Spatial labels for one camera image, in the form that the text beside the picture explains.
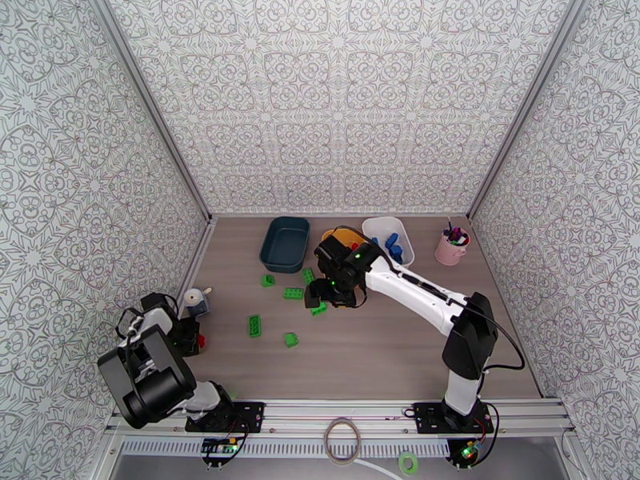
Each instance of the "white plastic bin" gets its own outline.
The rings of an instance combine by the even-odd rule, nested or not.
[[[369,238],[376,237],[378,244],[387,254],[389,251],[385,248],[385,242],[393,233],[398,234],[396,245],[402,247],[402,265],[409,267],[414,262],[414,249],[409,242],[406,234],[405,226],[395,217],[377,217],[368,218],[362,222],[362,232]]]

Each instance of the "wood grain surface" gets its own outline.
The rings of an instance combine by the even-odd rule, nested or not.
[[[202,318],[206,347],[187,361],[198,380],[214,380],[240,398],[440,399],[446,390],[442,362],[445,338],[428,322],[382,294],[370,292],[356,310],[329,306],[312,318],[302,301],[282,297],[287,287],[304,287],[302,273],[267,274],[258,254],[272,218],[220,218],[195,279],[209,294],[211,312]],[[305,267],[319,276],[313,250],[322,233],[336,225],[360,228],[364,218],[309,218],[311,235]],[[454,267],[434,258],[444,218],[402,218],[414,248],[411,270],[451,290],[488,297],[494,316],[509,331],[510,321],[480,249],[474,241]],[[464,218],[454,224],[468,226]],[[249,338],[247,317],[260,314],[262,336]],[[286,348],[283,335],[300,340]],[[518,363],[499,338],[492,363]],[[485,398],[539,398],[528,370],[492,370]]]

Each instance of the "gray patterned wall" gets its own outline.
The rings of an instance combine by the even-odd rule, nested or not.
[[[209,208],[466,211],[567,0],[110,0]]]
[[[83,478],[119,310],[204,219],[86,0],[0,0],[0,478]]]
[[[640,478],[640,0],[593,0],[474,221],[599,478]]]

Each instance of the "green tape roll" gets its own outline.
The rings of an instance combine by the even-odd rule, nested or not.
[[[411,466],[409,468],[405,466],[405,460],[411,460]],[[398,468],[405,475],[413,475],[418,471],[418,459],[410,451],[403,451],[398,457]]]

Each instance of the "green toy block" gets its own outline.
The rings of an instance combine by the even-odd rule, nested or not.
[[[326,303],[323,301],[320,303],[320,306],[317,308],[311,308],[311,316],[316,316],[320,313],[324,313],[326,311]]]
[[[260,323],[260,315],[252,314],[249,316],[249,336],[257,338],[262,334],[262,324]]]
[[[299,344],[298,336],[295,333],[285,333],[285,345],[287,348],[291,348],[292,346],[296,346]]]
[[[265,274],[262,276],[262,287],[272,287],[275,284],[275,277],[270,274]]]
[[[308,286],[315,279],[314,270],[310,267],[302,269],[302,279],[304,279],[305,286]]]
[[[304,299],[305,290],[299,287],[286,287],[282,292],[284,299]]]

